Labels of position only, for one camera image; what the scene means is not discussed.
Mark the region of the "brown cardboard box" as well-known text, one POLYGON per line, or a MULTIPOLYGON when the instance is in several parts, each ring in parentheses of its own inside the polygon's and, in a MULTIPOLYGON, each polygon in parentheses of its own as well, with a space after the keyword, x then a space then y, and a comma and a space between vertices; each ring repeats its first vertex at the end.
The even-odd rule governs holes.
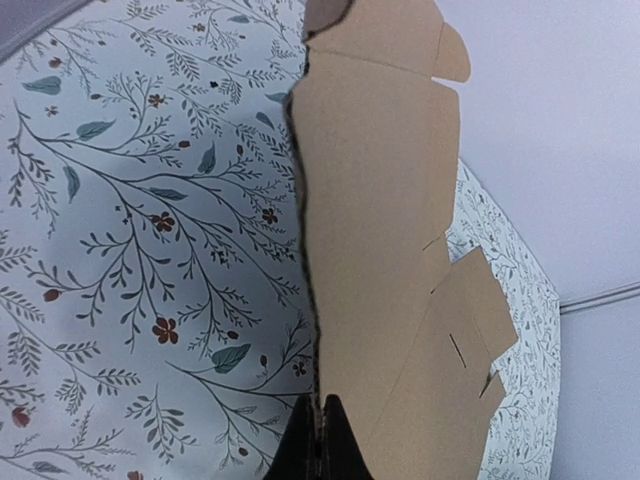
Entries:
POLYGON ((466 45, 432 1, 310 1, 303 38, 286 115, 317 430, 337 395, 373 479, 475 479, 518 336, 483 251, 448 253, 466 45))

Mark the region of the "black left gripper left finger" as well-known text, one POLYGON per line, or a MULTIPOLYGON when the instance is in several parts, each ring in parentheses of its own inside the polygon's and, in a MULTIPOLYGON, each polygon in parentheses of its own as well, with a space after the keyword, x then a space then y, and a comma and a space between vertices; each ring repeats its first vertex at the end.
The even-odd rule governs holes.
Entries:
POLYGON ((267 471, 267 480, 312 480, 317 477, 314 404, 310 397, 299 397, 267 471))

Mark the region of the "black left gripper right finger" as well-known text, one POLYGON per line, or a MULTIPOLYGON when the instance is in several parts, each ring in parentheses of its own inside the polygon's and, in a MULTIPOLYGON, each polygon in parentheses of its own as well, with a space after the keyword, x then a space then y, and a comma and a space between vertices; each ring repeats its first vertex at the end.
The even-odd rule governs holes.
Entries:
POLYGON ((337 395, 328 395, 324 406, 322 479, 373 480, 337 395))

